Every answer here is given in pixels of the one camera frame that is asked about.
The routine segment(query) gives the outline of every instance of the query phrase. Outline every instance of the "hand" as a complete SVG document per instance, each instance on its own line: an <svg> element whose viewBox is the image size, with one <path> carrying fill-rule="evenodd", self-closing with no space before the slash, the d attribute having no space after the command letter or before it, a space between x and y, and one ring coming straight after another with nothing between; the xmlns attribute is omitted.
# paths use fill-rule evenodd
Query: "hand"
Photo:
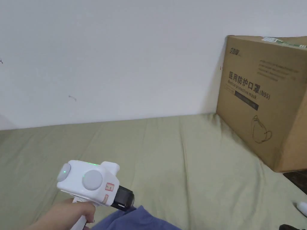
<svg viewBox="0 0 307 230"><path fill-rule="evenodd" d="M54 205L46 215L26 230L70 230L81 216L86 217L87 223L94 223L96 207L90 202L72 201L71 198Z"/></svg>

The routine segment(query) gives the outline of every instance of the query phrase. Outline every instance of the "red sticker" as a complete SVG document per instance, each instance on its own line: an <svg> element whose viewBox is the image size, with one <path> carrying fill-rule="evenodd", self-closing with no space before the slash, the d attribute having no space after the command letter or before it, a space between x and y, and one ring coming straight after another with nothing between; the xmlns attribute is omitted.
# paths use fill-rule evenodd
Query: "red sticker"
<svg viewBox="0 0 307 230"><path fill-rule="evenodd" d="M114 184L107 183L106 190L113 192L113 189L114 189Z"/></svg>

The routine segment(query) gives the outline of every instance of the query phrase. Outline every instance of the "bed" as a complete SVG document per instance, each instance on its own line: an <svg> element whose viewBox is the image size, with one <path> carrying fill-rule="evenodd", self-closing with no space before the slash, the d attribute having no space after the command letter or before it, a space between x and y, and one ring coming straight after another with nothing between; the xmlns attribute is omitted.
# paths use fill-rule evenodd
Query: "bed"
<svg viewBox="0 0 307 230"><path fill-rule="evenodd" d="M255 156L216 114L0 131L2 229L22 229L69 195L56 188L71 159L116 162L122 186L181 229L302 229L307 196ZM99 207L95 220L114 212Z"/></svg>

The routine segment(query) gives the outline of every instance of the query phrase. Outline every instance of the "wall mark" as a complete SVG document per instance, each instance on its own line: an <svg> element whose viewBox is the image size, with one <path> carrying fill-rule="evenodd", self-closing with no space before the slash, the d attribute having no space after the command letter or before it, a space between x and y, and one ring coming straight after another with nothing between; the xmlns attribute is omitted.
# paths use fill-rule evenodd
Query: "wall mark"
<svg viewBox="0 0 307 230"><path fill-rule="evenodd" d="M74 99L75 102L77 101L77 98L75 98L75 97L73 97L73 96L68 95L68 97Z"/></svg>

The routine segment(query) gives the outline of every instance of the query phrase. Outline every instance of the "dark floor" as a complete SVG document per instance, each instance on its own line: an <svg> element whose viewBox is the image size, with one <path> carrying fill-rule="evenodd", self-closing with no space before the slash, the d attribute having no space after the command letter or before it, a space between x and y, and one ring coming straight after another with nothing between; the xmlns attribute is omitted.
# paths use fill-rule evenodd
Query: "dark floor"
<svg viewBox="0 0 307 230"><path fill-rule="evenodd" d="M307 195L307 170L284 173L284 176Z"/></svg>

